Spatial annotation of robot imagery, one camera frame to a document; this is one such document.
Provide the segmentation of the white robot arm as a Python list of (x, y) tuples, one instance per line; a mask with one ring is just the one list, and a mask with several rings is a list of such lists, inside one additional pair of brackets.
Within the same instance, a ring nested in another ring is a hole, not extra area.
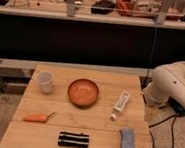
[(152, 82), (143, 90), (148, 106), (163, 106), (171, 97), (185, 108), (185, 61), (163, 64), (152, 73)]

